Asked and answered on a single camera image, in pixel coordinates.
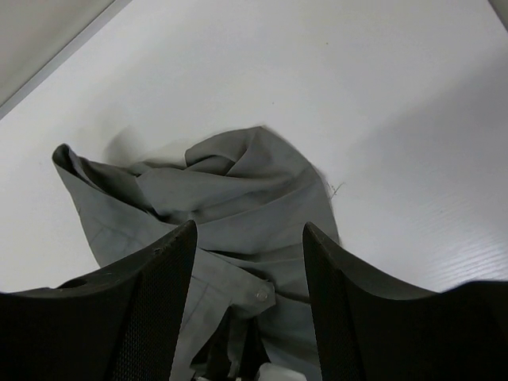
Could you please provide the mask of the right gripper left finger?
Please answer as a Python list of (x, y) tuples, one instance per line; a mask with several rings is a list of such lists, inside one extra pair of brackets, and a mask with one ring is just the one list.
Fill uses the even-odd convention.
[(2, 379), (169, 379), (196, 243), (188, 221), (57, 288), (2, 294)]

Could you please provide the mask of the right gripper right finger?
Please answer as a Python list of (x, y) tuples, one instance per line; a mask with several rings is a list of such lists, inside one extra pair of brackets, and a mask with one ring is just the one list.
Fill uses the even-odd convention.
[(380, 271), (314, 224), (302, 244), (323, 379), (506, 379), (506, 282), (435, 293)]

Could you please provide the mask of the grey pleated skirt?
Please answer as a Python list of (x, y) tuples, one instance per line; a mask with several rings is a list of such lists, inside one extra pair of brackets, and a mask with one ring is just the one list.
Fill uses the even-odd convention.
[(302, 231), (313, 222), (338, 232), (321, 176), (292, 145), (255, 127), (194, 145), (182, 167), (100, 164), (65, 144), (52, 161), (102, 267), (196, 223), (173, 380), (193, 377), (192, 360), (228, 311), (257, 319), (271, 362), (320, 379)]

